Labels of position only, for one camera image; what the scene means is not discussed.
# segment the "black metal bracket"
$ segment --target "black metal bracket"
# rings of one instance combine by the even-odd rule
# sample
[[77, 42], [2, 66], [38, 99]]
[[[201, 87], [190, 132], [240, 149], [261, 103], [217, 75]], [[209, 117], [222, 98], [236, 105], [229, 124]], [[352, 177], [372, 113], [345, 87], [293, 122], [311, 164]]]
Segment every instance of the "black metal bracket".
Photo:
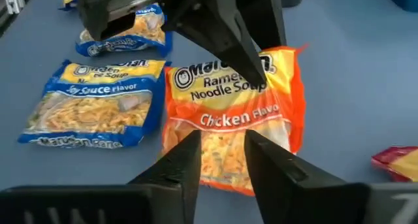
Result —
[[0, 192], [0, 223], [193, 223], [201, 134], [192, 132], [127, 185], [27, 186]]
[[369, 188], [347, 184], [247, 130], [248, 172], [263, 221], [362, 223]]

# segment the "blue ramen package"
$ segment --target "blue ramen package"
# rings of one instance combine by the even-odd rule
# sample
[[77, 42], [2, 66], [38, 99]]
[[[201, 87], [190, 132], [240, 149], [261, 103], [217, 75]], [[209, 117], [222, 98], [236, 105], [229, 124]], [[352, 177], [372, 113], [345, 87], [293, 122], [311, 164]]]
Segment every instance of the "blue ramen package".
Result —
[[104, 41], [95, 41], [87, 30], [80, 34], [76, 50], [83, 56], [97, 56], [103, 52], [143, 50], [155, 46], [164, 57], [171, 51], [171, 32], [165, 33], [161, 26], [165, 16], [160, 6], [150, 5], [136, 12], [132, 28]]
[[136, 146], [159, 127], [164, 65], [137, 60], [90, 67], [64, 61], [18, 141], [65, 148]]
[[63, 0], [63, 8], [61, 10], [68, 11], [77, 7], [77, 0]]

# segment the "plastic wrapper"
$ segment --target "plastic wrapper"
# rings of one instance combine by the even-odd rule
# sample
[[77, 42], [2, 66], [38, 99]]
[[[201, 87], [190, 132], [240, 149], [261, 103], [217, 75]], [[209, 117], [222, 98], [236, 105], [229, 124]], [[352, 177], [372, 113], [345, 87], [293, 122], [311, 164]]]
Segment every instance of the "plastic wrapper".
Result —
[[77, 7], [77, 0], [63, 0], [63, 7], [61, 10], [68, 11]]
[[154, 4], [136, 11], [132, 28], [104, 41], [94, 41], [87, 30], [80, 34], [76, 50], [83, 56], [97, 56], [104, 52], [143, 50], [156, 47], [166, 56], [172, 48], [172, 33], [165, 33], [161, 26], [165, 16], [160, 6]]
[[260, 58], [268, 80], [260, 86], [219, 61], [165, 69], [163, 153], [202, 130], [201, 184], [253, 195], [246, 129], [293, 153], [302, 145], [305, 102], [297, 51], [279, 47], [261, 52]]
[[372, 164], [397, 182], [418, 182], [418, 146], [391, 146], [372, 156]]
[[18, 141], [64, 148], [136, 146], [159, 127], [164, 65], [136, 60], [90, 67], [64, 61]]

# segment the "blue table surface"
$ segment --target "blue table surface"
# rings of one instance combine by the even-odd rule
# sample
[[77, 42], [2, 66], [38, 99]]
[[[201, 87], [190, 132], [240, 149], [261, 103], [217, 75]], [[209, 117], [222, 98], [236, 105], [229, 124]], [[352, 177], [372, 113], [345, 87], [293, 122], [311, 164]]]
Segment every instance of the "blue table surface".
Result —
[[[123, 184], [152, 165], [161, 131], [136, 148], [64, 150], [18, 144], [43, 85], [64, 59], [88, 65], [159, 59], [155, 50], [100, 58], [78, 55], [82, 30], [62, 0], [30, 0], [0, 39], [0, 189], [27, 184]], [[286, 9], [290, 46], [309, 44], [299, 63], [306, 131], [299, 155], [350, 182], [388, 176], [370, 156], [390, 145], [417, 145], [418, 14], [390, 0], [303, 0]], [[175, 35], [174, 66], [210, 61], [207, 51]], [[262, 223], [253, 197], [202, 187], [196, 223]]]

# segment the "robotic arm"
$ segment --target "robotic arm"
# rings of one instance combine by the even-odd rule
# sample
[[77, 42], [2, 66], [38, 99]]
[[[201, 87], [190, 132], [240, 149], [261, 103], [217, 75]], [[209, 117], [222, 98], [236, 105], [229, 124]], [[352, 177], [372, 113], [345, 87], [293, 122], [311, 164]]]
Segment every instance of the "robotic arm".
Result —
[[135, 11], [158, 2], [176, 31], [228, 63], [250, 84], [266, 82], [261, 49], [286, 45], [281, 0], [78, 0], [84, 26], [103, 40], [133, 26]]

